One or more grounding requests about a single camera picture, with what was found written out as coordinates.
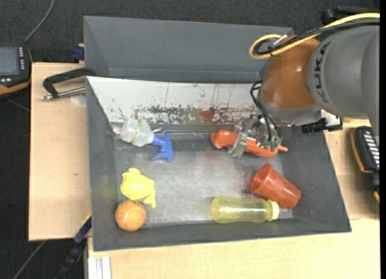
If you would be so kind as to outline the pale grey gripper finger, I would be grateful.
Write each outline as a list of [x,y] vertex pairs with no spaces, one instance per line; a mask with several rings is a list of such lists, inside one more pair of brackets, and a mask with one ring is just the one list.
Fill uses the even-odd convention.
[[234,140],[234,143],[228,147],[228,153],[231,155],[241,154],[241,138],[239,136],[237,136]]
[[247,138],[248,135],[244,132],[240,132],[238,136],[236,137],[235,143],[234,143],[234,156],[240,158],[242,154],[245,152],[245,149],[247,147]]

